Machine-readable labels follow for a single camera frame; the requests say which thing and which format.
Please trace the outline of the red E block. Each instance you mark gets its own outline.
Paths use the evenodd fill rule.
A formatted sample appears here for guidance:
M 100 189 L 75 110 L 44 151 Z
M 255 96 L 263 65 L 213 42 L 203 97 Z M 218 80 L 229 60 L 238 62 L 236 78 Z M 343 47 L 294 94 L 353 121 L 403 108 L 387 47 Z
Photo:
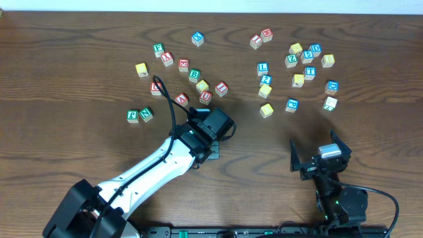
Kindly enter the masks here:
M 181 58 L 178 61 L 178 70 L 180 72 L 188 72 L 189 69 L 189 59 Z

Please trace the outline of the blue 2 block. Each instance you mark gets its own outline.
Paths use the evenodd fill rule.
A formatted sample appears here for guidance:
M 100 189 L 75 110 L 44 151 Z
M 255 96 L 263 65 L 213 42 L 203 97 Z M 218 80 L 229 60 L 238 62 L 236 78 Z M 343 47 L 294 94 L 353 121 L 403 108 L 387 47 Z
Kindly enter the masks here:
M 262 75 L 261 79 L 260 79 L 260 84 L 259 86 L 263 86 L 263 85 L 271 85 L 272 83 L 272 76 L 270 75 Z

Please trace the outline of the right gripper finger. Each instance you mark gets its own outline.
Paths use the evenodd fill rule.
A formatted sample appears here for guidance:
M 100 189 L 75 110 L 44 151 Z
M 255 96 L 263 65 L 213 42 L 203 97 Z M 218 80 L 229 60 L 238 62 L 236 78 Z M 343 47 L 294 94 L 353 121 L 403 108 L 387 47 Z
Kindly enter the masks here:
M 335 143 L 339 147 L 342 155 L 351 154 L 352 150 L 336 135 L 334 130 L 330 131 L 330 137 L 332 142 Z
M 301 170 L 301 162 L 299 160 L 298 153 L 296 151 L 295 145 L 290 140 L 290 151 L 291 151 L 291 157 L 290 157 L 290 171 L 299 171 Z

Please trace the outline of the red U block centre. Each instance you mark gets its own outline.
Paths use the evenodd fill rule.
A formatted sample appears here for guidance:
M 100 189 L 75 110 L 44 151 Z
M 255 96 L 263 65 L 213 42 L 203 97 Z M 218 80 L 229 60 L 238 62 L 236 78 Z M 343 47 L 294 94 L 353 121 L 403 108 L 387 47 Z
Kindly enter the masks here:
M 199 96 L 200 103 L 208 105 L 211 102 L 212 94 L 209 91 L 203 91 Z

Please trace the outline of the blue P block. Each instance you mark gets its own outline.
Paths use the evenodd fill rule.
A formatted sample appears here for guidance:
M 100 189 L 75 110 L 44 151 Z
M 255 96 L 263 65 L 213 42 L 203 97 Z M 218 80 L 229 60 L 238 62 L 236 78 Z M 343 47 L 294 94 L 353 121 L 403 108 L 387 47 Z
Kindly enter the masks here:
M 299 101 L 296 99 L 288 99 L 286 103 L 287 112 L 295 112 L 298 109 Z

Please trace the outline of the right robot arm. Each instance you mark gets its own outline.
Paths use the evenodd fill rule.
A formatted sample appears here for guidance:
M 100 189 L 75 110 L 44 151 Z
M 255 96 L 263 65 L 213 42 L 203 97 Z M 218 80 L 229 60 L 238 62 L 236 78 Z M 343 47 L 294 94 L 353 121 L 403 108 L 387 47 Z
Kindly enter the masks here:
M 331 237 L 364 237 L 361 223 L 366 221 L 368 194 L 365 190 L 341 185 L 338 174 L 344 171 L 352 150 L 333 132 L 332 143 L 318 149 L 308 163 L 301 163 L 293 143 L 290 143 L 290 171 L 298 171 L 301 180 L 313 180 L 318 208 L 326 221 L 316 233 Z

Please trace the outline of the red I block left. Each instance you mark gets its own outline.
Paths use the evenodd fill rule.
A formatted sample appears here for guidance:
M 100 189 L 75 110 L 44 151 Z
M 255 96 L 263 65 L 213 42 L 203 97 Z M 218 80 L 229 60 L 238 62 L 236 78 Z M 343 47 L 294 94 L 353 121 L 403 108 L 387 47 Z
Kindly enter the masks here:
M 219 97 L 223 97 L 228 93 L 229 87 L 225 82 L 220 82 L 215 86 L 215 92 Z

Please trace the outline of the red i block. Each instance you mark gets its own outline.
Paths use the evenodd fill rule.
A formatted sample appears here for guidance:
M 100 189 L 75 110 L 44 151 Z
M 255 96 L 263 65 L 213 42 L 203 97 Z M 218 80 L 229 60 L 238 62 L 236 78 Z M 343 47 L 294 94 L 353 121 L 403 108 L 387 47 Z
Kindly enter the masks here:
M 228 93 L 229 87 L 225 82 L 220 82 L 215 86 L 215 92 L 219 97 L 223 97 Z
M 257 49 L 257 48 L 259 48 L 260 46 L 262 45 L 262 38 L 259 36 L 259 35 L 257 35 L 257 34 L 255 34 L 251 39 L 250 39 L 250 46 L 253 48 L 253 49 Z

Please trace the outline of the red u block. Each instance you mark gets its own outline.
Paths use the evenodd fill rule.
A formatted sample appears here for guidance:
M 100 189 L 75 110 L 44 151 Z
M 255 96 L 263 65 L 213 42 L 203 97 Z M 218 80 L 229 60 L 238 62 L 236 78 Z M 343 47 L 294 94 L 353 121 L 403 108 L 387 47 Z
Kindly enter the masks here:
M 199 96 L 200 103 L 208 105 L 211 102 L 212 94 L 209 91 L 203 91 Z
M 152 95 L 161 96 L 163 89 L 160 83 L 152 83 L 150 91 Z

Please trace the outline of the yellow block under T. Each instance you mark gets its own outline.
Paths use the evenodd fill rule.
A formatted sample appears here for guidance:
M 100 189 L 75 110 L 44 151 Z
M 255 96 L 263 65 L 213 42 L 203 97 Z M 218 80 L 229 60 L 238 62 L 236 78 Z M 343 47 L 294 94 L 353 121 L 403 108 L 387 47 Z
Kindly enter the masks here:
M 292 78 L 292 87 L 302 87 L 305 82 L 304 75 L 294 74 Z

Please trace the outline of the green B block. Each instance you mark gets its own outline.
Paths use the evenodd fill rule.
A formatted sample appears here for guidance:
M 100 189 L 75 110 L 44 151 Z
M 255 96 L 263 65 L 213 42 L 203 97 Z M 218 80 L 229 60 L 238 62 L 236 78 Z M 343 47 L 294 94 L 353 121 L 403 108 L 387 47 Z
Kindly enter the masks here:
M 198 69 L 191 69 L 188 74 L 188 80 L 192 83 L 197 83 L 200 80 L 201 71 Z

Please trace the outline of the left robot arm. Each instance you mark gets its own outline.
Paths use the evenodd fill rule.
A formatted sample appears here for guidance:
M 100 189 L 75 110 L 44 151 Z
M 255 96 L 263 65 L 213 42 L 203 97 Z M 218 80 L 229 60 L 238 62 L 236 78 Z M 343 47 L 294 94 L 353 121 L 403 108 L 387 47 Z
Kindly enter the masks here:
M 174 124 L 164 143 L 131 169 L 96 186 L 85 179 L 74 184 L 43 237 L 138 236 L 128 225 L 132 213 L 166 183 L 206 161 L 212 144 L 230 139 L 228 132 L 235 130 L 235 122 L 222 110 L 191 108 L 187 121 Z

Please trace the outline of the yellow block far left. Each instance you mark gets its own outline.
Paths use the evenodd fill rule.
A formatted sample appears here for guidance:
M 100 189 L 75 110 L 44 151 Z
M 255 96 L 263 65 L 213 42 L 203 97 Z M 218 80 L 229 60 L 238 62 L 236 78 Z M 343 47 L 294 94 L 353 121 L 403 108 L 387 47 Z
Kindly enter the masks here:
M 135 66 L 135 69 L 137 71 L 137 74 L 139 77 L 145 77 L 148 76 L 148 69 L 145 63 L 139 63 Z

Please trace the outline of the blue L block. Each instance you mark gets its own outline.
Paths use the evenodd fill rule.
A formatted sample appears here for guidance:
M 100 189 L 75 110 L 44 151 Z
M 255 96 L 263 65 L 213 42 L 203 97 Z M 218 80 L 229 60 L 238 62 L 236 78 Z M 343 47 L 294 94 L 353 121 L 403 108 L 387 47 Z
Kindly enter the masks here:
M 257 75 L 262 76 L 266 75 L 269 71 L 268 63 L 267 62 L 260 62 L 257 64 Z

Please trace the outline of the yellow block top right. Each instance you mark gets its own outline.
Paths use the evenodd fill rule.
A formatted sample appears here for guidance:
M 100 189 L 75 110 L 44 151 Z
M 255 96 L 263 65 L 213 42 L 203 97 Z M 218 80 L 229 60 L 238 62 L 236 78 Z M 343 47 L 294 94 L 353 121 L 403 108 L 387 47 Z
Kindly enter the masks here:
M 300 56 L 303 51 L 303 48 L 300 43 L 294 43 L 289 47 L 289 53 Z

